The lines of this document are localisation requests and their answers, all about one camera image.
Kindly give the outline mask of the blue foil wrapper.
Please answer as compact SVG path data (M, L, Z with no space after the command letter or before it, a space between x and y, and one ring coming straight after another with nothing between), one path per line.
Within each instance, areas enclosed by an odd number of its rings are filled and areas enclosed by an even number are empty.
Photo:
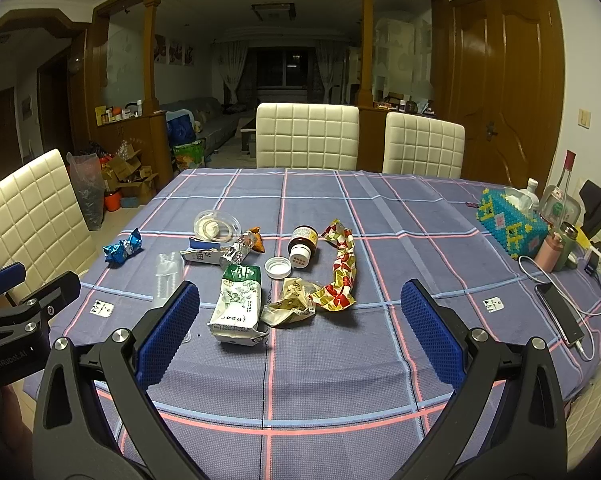
M142 237L138 229L134 229L126 238L103 247L105 262L110 266L122 266L141 250Z

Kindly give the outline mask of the torn blue white carton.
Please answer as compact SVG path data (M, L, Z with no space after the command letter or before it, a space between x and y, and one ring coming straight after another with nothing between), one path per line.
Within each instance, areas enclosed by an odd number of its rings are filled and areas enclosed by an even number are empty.
M199 240L196 237L189 238L189 247L180 252L182 259L189 263L204 263L219 266L221 258L227 254L228 247L220 243Z

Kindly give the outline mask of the white tissue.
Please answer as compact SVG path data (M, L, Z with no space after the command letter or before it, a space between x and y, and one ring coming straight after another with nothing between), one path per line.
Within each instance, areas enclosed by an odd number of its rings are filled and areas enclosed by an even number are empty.
M215 242L220 235L220 224L212 214L205 214L194 221L194 234L200 240Z

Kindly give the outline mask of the green white tissue pack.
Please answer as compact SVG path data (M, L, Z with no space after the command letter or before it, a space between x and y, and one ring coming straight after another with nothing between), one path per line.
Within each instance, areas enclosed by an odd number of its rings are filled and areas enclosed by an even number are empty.
M259 266L229 264L223 271L220 293L207 326L219 342L254 347L268 335L259 328L261 312Z

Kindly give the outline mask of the clear plastic round lid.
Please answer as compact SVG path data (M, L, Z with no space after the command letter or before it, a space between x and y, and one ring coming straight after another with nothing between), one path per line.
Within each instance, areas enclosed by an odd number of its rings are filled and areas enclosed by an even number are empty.
M205 242L230 244L241 234L241 224L232 214L207 209L195 217L193 233L196 238Z

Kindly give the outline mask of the silver pill blister pack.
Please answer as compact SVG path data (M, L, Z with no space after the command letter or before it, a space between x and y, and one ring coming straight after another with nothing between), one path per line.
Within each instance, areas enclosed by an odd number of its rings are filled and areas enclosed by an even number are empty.
M239 266L252 251L256 242L256 235L252 231L242 233L220 257L220 268L226 270L231 264Z

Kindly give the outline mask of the red gold checkered wrapper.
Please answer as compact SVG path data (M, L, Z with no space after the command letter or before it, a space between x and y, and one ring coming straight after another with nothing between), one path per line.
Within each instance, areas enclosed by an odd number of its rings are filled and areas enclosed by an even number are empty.
M345 228L339 219L329 224L322 237L337 250L337 256L332 266L332 282L314 293L313 303L317 309L340 312L356 303L353 296L357 275L355 240L351 230Z

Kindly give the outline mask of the orange peel piece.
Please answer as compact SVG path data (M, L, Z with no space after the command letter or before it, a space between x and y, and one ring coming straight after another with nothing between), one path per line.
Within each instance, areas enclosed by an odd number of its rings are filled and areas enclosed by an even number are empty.
M253 244L252 249L254 252L258 252L258 254L263 254L265 252L264 241L262 240L262 236L260 234L260 227L255 226L255 228L250 229L250 236L252 237Z

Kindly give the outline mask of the white bottle cap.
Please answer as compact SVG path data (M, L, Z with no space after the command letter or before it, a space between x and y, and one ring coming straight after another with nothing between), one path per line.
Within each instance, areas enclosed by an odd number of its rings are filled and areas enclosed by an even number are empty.
M265 262L265 271L273 280L284 280L292 273L292 263L285 257L272 257Z

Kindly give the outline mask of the yellow snack bag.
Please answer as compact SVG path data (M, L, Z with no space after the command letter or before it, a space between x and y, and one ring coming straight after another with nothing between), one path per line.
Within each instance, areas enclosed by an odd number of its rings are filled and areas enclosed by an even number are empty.
M312 318L317 310L313 295L319 288L319 285L301 278L286 278L283 281L282 298L262 308L261 322L276 327Z

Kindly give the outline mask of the brown medicine bottle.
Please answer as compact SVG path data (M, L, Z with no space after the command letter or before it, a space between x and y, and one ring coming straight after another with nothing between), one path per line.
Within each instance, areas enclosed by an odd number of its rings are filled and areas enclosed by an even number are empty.
M319 235L311 226L296 226L288 242L288 258L294 269L305 269L317 250Z

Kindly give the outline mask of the cream chair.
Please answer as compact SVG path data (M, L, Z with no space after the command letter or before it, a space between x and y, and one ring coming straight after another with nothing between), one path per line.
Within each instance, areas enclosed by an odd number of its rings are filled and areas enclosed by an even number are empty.
M465 127L427 116L386 115L383 174L458 179L464 154Z
M66 271L86 273L96 246L64 160L52 150L0 181L0 270L19 262L26 278L8 291L14 302Z
M354 170L358 148L358 107L262 103L256 110L259 168Z

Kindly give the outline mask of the beaded tissue box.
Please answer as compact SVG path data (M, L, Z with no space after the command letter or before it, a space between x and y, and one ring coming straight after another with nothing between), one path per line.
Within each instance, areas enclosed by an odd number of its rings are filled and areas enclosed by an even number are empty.
M535 257L548 235L545 220L535 211L517 209L497 188L483 189L476 219L513 259Z

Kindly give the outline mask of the coffee table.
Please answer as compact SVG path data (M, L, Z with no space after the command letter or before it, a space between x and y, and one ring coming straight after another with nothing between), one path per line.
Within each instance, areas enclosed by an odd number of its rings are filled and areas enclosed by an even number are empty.
M256 133L256 119L250 118L243 126L238 128L241 136L241 150L243 152L250 151L250 139Z

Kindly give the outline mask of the wooden door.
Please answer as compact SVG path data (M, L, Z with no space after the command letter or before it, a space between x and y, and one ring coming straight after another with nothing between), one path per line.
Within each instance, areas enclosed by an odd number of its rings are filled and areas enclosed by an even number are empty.
M447 116L465 128L462 178L546 185L563 112L558 0L453 0Z

